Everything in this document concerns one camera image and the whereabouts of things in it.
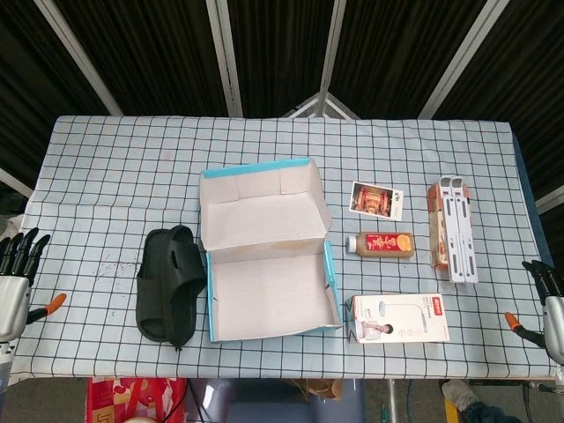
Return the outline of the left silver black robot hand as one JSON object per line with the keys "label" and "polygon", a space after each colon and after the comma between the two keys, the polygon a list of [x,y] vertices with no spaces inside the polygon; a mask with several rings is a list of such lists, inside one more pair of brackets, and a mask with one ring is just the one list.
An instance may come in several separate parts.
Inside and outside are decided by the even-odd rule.
{"label": "left silver black robot hand", "polygon": [[25,327],[55,313],[67,295],[58,294],[48,305],[30,309],[30,298],[42,251],[50,235],[35,241],[39,229],[1,240],[1,343],[19,338]]}

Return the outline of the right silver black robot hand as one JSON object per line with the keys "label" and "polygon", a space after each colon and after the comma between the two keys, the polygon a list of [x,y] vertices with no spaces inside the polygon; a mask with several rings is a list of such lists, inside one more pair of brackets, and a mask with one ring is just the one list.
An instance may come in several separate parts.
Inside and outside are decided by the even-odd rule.
{"label": "right silver black robot hand", "polygon": [[509,328],[520,338],[545,349],[548,356],[563,365],[563,277],[552,266],[531,260],[522,265],[534,279],[543,311],[544,332],[525,329],[511,313],[504,314]]}

